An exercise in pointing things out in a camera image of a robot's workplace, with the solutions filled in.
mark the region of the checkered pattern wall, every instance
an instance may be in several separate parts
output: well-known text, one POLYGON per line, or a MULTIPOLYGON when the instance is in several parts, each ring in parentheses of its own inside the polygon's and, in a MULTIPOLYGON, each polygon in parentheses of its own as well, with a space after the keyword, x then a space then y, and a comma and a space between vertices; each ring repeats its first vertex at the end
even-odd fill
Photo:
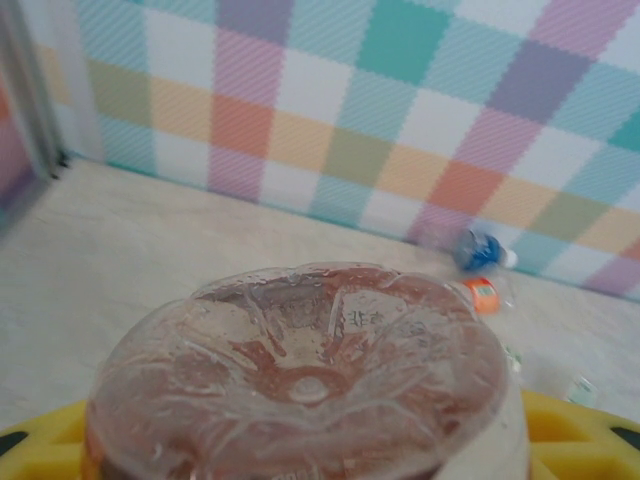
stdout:
POLYGON ((8 212, 37 178, 15 113, 0 75, 0 227, 5 223, 8 212))
POLYGON ((25 0, 72 150, 640 299, 640 0, 25 0))

